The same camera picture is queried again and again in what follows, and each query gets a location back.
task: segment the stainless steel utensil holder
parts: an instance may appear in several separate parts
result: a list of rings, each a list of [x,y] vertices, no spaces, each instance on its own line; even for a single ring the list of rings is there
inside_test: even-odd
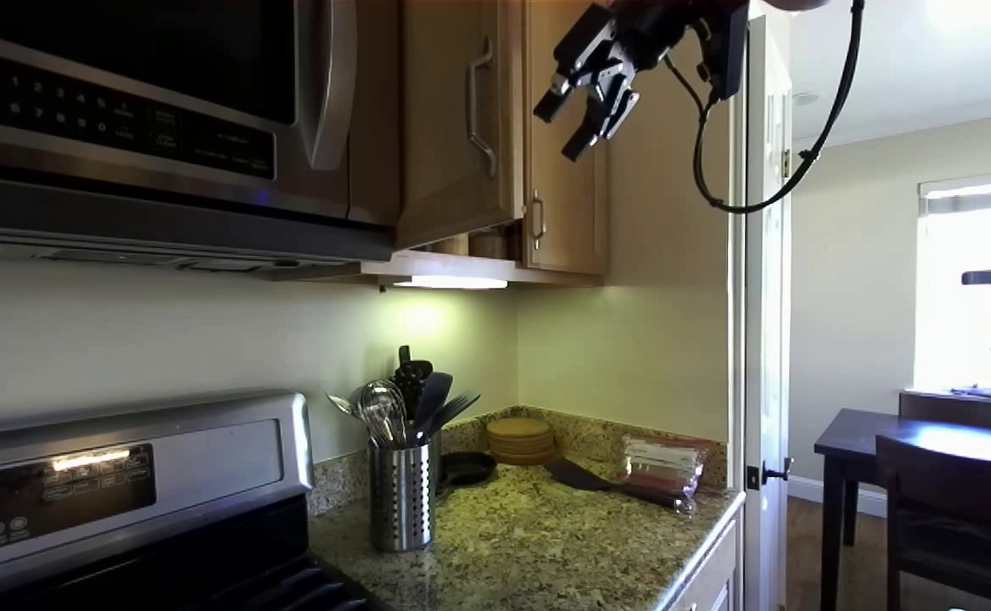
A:
[[[436,452],[368,440],[368,544],[373,551],[423,551],[435,535],[432,495]]]

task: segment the black cable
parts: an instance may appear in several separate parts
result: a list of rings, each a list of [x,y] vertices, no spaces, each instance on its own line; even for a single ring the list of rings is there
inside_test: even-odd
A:
[[[695,94],[695,89],[687,84],[687,78],[682,78],[676,70],[676,63],[664,56],[667,70],[682,80],[682,89],[691,94],[695,110],[697,110],[697,124],[695,124],[695,159],[691,159],[691,177],[695,177],[695,191],[703,194],[703,199],[721,214],[756,214],[778,199],[782,199],[800,179],[804,172],[812,170],[812,162],[822,157],[830,130],[833,130],[833,120],[850,93],[850,80],[855,80],[855,70],[857,70],[857,50],[860,50],[860,12],[866,12],[866,0],[855,0],[850,3],[850,27],[848,27],[848,48],[845,48],[845,63],[840,63],[840,74],[839,74],[839,89],[833,89],[833,102],[830,102],[830,111],[829,111],[829,122],[822,130],[822,134],[812,141],[812,149],[800,154],[800,166],[786,177],[786,183],[765,198],[765,199],[756,199],[756,203],[726,203],[719,199],[714,194],[709,194],[709,183],[704,183],[704,170],[703,170],[703,130],[704,130],[704,120],[712,111],[712,106],[719,98],[709,98],[703,106],[703,98]]]

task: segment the range hood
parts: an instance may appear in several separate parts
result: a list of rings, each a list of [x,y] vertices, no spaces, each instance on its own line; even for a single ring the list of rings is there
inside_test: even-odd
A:
[[[0,177],[0,254],[192,270],[305,276],[388,260],[390,226],[199,208]]]

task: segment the robotic arm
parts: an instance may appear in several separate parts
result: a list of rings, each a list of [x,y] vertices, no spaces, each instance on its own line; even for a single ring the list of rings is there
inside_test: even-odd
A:
[[[740,89],[740,55],[748,0],[614,0],[591,3],[587,12],[556,45],[556,74],[532,116],[550,122],[574,89],[587,89],[587,116],[565,140],[564,157],[578,159],[600,140],[612,140],[630,116],[633,74],[651,70],[684,27],[697,33],[697,78],[709,98],[729,98]],[[781,10],[807,10],[823,0],[769,0]]]

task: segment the window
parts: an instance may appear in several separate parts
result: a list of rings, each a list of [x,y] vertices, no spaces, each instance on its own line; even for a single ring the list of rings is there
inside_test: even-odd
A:
[[[991,179],[923,185],[917,223],[917,388],[991,388],[991,286],[959,286],[991,268]]]

